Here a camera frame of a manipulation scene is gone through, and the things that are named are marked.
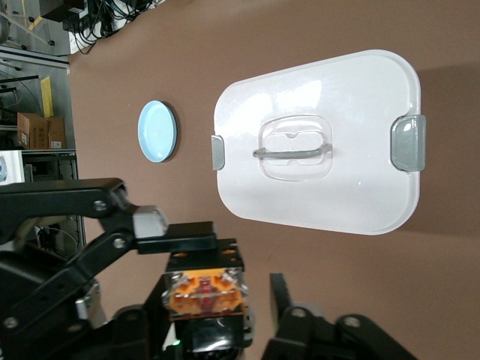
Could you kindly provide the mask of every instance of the wire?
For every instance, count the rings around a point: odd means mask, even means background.
[[[49,229],[49,230],[54,230],[54,231],[59,231],[60,233],[67,234],[67,235],[70,237],[70,239],[72,239],[72,240],[75,242],[75,244],[76,244],[75,252],[77,252],[77,250],[78,250],[78,245],[79,245],[79,243],[80,243],[80,240],[75,240],[75,238],[74,238],[71,234],[69,234],[68,232],[66,232],[66,231],[64,231],[64,230],[62,230],[62,229],[57,229],[56,227],[50,227],[50,226],[48,226],[47,229]]]
[[[97,7],[97,13],[92,20],[86,16],[82,19],[72,22],[72,18],[67,18],[68,31],[73,32],[75,44],[78,50],[87,55],[92,51],[93,46],[102,38],[109,38],[116,34],[120,29],[113,29],[114,20],[125,20],[127,23],[134,21],[140,14],[147,11],[150,7],[156,6],[163,2],[162,0],[150,0],[145,3],[145,7],[141,10],[131,6],[131,0],[121,0],[126,10],[123,10],[117,4],[119,0],[94,0]],[[90,46],[88,51],[84,52],[83,48]]]
[[[20,101],[22,101],[23,96],[18,97],[18,90],[16,90],[16,89],[12,91],[12,94],[13,94],[13,99],[15,100],[15,102],[11,103],[10,105],[3,105],[2,104],[1,109],[3,111],[6,111],[6,110],[11,110],[11,107],[16,107],[14,113],[17,114],[17,113],[20,112],[19,109],[18,109],[18,106],[20,104]]]
[[[3,71],[3,70],[0,70],[0,73],[6,74],[6,75],[8,75],[9,77],[11,77],[11,78],[15,79],[16,81],[18,81],[20,84],[22,84],[22,86],[23,86],[25,89],[27,89],[27,91],[30,93],[30,95],[34,98],[35,103],[37,104],[38,109],[40,110],[40,114],[42,114],[42,116],[44,116],[44,111],[43,111],[43,109],[42,109],[41,106],[40,106],[40,101],[33,95],[33,92],[30,91],[30,89],[27,87],[27,85],[25,85],[25,84],[23,83],[22,80],[18,80],[15,76],[10,75],[9,73],[7,73],[6,71]]]

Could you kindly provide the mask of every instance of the floor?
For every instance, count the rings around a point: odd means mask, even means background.
[[[236,237],[246,263],[260,359],[273,334],[269,272],[329,321],[370,317],[419,359],[480,358],[480,3],[431,1],[167,0],[84,56],[70,59],[82,178],[119,177],[136,204],[172,223],[208,221]],[[240,219],[218,195],[210,135],[235,81],[367,49],[391,50],[418,71],[427,168],[411,219],[363,236]],[[146,160],[137,120],[166,101],[180,126],[171,161]],[[90,239],[100,232],[87,223]],[[130,253],[98,277],[109,315],[142,303],[166,255]]]

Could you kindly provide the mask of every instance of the lid handle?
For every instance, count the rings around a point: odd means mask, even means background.
[[[422,171],[425,168],[426,132],[424,115],[401,116],[395,121],[391,128],[391,161],[397,169]]]
[[[211,136],[211,162],[213,170],[222,170],[225,166],[225,143],[220,135]]]
[[[299,150],[299,151],[267,151],[266,148],[259,148],[253,152],[255,158],[270,158],[270,159],[306,159],[314,156],[319,156],[323,153],[330,152],[332,144],[322,144],[319,148],[314,150]]]

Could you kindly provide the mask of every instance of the plastic lid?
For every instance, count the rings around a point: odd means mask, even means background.
[[[251,220],[392,231],[419,199],[425,121],[417,114],[416,72],[382,50],[236,82],[214,114],[220,197]]]
[[[0,185],[24,181],[22,151],[0,151]]]
[[[170,109],[160,101],[150,101],[140,113],[138,140],[147,159],[154,163],[166,160],[177,140],[176,120]]]

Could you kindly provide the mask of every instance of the light blue plate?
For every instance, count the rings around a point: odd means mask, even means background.
[[[150,101],[138,119],[138,141],[147,159],[166,160],[177,142],[177,125],[170,109],[160,101]]]

